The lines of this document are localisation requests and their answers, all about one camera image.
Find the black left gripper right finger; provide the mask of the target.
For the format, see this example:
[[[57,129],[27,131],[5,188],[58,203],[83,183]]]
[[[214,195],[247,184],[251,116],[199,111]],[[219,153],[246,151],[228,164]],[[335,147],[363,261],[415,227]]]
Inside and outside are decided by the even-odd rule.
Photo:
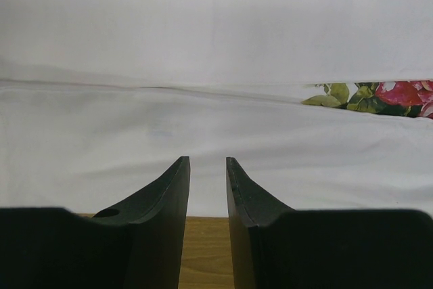
[[[226,159],[236,288],[431,288],[432,218],[420,210],[296,210]]]

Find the white floral print t-shirt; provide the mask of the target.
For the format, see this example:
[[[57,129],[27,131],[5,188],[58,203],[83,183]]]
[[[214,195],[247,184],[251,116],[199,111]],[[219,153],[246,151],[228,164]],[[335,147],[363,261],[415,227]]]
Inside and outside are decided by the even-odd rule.
[[[1,0],[1,205],[93,213],[188,156],[297,209],[432,212],[432,0]]]

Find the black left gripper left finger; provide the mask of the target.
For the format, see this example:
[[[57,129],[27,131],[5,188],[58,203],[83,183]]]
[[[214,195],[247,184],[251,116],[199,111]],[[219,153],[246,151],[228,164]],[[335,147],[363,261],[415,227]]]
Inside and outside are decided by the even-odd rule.
[[[2,288],[176,288],[190,162],[92,217],[64,208],[1,210]]]

